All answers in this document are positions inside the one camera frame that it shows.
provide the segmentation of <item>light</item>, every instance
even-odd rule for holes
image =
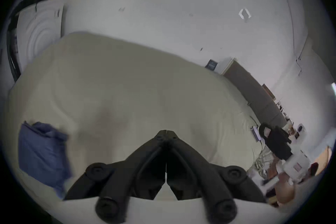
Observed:
[[[333,88],[333,91],[334,91],[334,93],[336,95],[336,85],[335,85],[335,83],[331,84],[331,87]]]

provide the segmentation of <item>dark clothing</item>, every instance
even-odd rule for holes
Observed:
[[[265,137],[264,135],[265,128],[271,130],[268,137]],[[259,127],[259,134],[264,138],[266,146],[279,159],[288,160],[292,155],[291,148],[287,145],[287,143],[290,144],[292,141],[289,139],[289,134],[280,127],[276,126],[275,128],[272,128],[272,126],[263,123]]]

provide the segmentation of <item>blue cloth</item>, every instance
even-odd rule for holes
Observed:
[[[54,188],[64,198],[64,182],[71,177],[65,154],[68,139],[50,124],[36,122],[21,125],[19,133],[19,167],[41,183]]]

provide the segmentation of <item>bed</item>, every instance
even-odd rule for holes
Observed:
[[[257,121],[229,80],[177,56],[90,33],[73,33],[29,64],[4,108],[3,152],[28,194],[44,209],[61,200],[18,166],[23,121],[69,135],[72,178],[94,162],[124,160],[159,130],[172,130],[211,163],[247,170],[261,151]]]

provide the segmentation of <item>cable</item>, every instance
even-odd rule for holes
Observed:
[[[254,121],[255,125],[257,125],[257,128],[259,127],[258,123],[254,120],[254,118],[252,118],[252,116],[250,116],[250,118]]]

